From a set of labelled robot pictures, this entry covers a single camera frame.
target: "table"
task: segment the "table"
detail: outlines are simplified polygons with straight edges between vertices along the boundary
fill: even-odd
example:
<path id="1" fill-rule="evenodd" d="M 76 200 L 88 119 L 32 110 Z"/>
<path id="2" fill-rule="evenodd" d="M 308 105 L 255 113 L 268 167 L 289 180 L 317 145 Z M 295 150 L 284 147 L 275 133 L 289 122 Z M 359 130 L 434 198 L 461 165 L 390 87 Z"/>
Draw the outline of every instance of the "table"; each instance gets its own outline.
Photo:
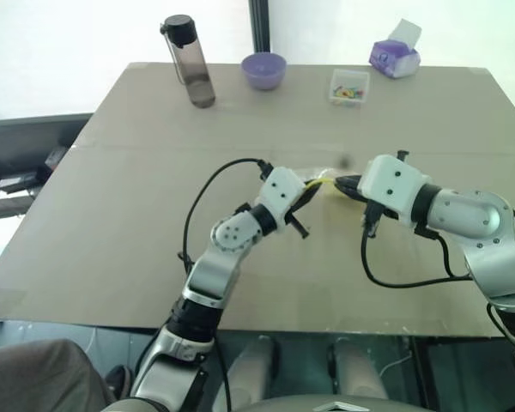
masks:
<path id="1" fill-rule="evenodd" d="M 333 66 L 289 66 L 275 91 L 250 90 L 237 65 L 210 66 L 216 104 L 196 109 L 171 64 L 131 64 L 83 129 L 0 258 L 0 318 L 156 327 L 185 275 L 176 257 L 187 209 L 223 162 L 261 157 L 293 168 L 367 161 L 399 148 L 455 189 L 494 191 L 515 208 L 515 109 L 486 70 L 422 67 L 392 81 L 369 67 L 362 107 L 333 106 Z M 258 170 L 239 166 L 210 187 L 190 254 L 212 225 L 255 198 Z M 362 205 L 323 190 L 292 229 L 256 246 L 221 327 L 442 336 L 497 335 L 472 282 L 383 289 L 359 258 Z M 453 250 L 453 266 L 462 258 Z M 394 221 L 369 258 L 391 282 L 443 276 L 438 246 Z"/>

